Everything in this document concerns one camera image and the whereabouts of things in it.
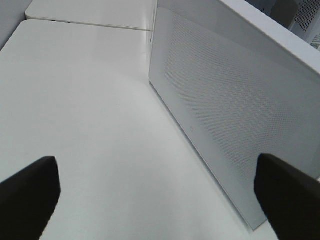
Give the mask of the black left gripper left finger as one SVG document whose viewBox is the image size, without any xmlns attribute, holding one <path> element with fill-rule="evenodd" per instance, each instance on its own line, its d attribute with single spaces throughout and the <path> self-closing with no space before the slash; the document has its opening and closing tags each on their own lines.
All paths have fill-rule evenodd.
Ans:
<svg viewBox="0 0 320 240">
<path fill-rule="evenodd" d="M 61 195 L 57 160 L 45 156 L 0 184 L 0 238 L 38 240 Z"/>
</svg>

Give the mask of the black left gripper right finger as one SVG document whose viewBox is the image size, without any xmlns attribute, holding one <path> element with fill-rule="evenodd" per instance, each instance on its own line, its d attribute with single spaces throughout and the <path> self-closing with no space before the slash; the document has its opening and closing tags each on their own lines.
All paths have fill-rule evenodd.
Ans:
<svg viewBox="0 0 320 240">
<path fill-rule="evenodd" d="M 254 193 L 280 240 L 320 238 L 320 183 L 282 159 L 258 156 Z"/>
</svg>

